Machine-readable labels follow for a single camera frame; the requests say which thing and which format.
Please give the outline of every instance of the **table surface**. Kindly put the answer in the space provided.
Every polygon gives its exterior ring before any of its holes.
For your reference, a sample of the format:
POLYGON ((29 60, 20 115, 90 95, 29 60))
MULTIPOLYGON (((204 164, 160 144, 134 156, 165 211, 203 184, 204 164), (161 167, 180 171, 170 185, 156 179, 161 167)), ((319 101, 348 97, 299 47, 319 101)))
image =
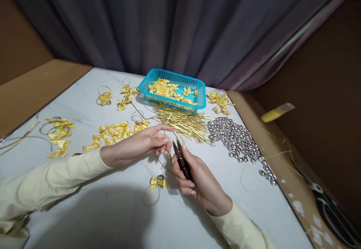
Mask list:
MULTIPOLYGON (((117 100, 123 79, 130 79, 130 86, 140 84, 143 76, 93 68, 64 93, 39 112, 41 123, 29 136, 43 136, 39 127, 45 118, 61 116, 75 124, 69 154, 81 151, 92 143, 92 135, 99 133, 99 126, 129 121, 132 128, 132 105, 117 111, 117 100), (112 105, 96 104, 98 87, 108 86, 113 94, 112 105)), ((206 92, 215 90, 206 88, 206 92)), ((137 97, 134 105, 144 116, 154 116, 137 97)), ((216 118, 214 106, 207 103, 205 112, 216 118)), ((230 118, 244 125, 236 109, 229 107, 230 118)), ((35 121, 35 116, 9 137, 22 136, 35 121)), ((150 120, 150 126, 156 121, 150 120)), ((261 163, 238 163, 228 156, 221 142, 215 147, 197 144, 185 137, 189 150, 201 157, 210 168, 234 204, 254 221, 269 237, 275 248, 312 248, 298 220, 278 186, 259 174, 261 163)), ((29 171, 48 160, 50 146, 44 140, 27 138, 16 148, 0 158, 0 178, 29 171)), ((159 159, 166 163, 169 154, 159 159)), ((84 184, 81 189, 57 202, 47 211, 35 212, 27 225, 30 238, 25 248, 227 248, 228 245, 205 211, 191 196, 180 195, 175 179, 165 172, 152 154, 126 169, 115 169, 84 184), (149 193, 151 177, 164 174, 168 190, 161 189, 158 203, 148 207, 144 202, 157 199, 157 192, 149 193)))

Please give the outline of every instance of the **sleeve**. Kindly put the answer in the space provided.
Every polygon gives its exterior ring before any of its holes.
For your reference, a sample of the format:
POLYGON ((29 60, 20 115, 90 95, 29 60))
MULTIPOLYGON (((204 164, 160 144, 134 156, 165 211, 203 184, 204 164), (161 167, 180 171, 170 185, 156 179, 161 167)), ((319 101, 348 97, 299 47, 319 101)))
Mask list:
POLYGON ((215 217, 209 214, 229 244, 237 249, 273 249, 261 231, 233 204, 229 213, 215 217))
POLYGON ((81 183, 110 170, 99 152, 95 149, 54 159, 30 172, 0 180, 0 247, 20 240, 24 245, 29 234, 21 227, 29 212, 42 210, 75 192, 81 183))

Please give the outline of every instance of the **glue stick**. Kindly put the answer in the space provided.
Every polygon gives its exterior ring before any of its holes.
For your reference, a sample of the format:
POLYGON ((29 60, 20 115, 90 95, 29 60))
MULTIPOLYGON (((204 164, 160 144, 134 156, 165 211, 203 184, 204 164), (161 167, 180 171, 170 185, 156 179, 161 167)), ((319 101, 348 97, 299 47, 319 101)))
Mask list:
POLYGON ((261 120, 263 120, 264 122, 273 121, 276 118, 279 118, 284 113, 286 113, 292 109, 294 109, 293 104, 285 103, 285 104, 281 105, 280 107, 277 107, 276 109, 273 109, 273 110, 267 112, 266 114, 264 114, 263 116, 261 116, 261 120))

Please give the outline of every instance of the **plastic basket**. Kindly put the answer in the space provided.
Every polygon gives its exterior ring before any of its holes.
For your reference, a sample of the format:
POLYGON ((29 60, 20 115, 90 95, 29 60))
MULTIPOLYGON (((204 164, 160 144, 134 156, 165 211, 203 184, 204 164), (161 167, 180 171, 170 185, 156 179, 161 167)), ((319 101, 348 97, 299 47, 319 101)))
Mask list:
POLYGON ((148 101, 162 103, 163 105, 171 106, 173 108, 182 109, 187 112, 194 113, 198 109, 203 109, 206 107, 206 86, 205 84, 195 78, 187 77, 175 72, 166 71, 163 69, 154 68, 151 69, 147 76, 139 85, 139 90, 145 96, 148 101), (198 94, 194 97, 193 94, 188 95, 185 99, 189 99, 197 105, 192 105, 188 103, 183 103, 174 99, 166 98, 154 93, 149 92, 149 85, 152 85, 154 81, 157 81, 158 78, 167 79, 172 84, 179 85, 176 93, 183 95, 183 88, 191 88, 191 91, 198 90, 198 94))

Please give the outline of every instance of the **small scissors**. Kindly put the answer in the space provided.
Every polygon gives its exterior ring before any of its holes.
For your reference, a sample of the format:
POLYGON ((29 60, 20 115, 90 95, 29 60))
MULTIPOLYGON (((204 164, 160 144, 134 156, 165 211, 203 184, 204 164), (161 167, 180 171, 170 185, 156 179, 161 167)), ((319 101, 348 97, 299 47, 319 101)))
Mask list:
POLYGON ((190 180, 190 181, 193 182, 193 178, 192 178, 191 170, 189 168, 189 164, 187 163, 187 161, 185 160, 185 158, 183 156, 182 145, 181 145, 181 143, 179 142, 178 139, 177 139, 177 144, 178 144, 178 148, 177 148, 176 144, 173 141, 173 148, 174 148, 174 152, 175 152, 176 157, 177 157, 179 168, 182 170, 185 178, 187 180, 190 180))
POLYGON ((311 179, 306 176, 301 166, 297 165, 294 160, 292 160, 292 162, 308 182, 315 195, 317 209, 326 226, 343 244, 350 248, 359 248, 356 241, 361 243, 360 226, 358 226, 346 210, 324 193, 321 186, 312 182, 311 179))

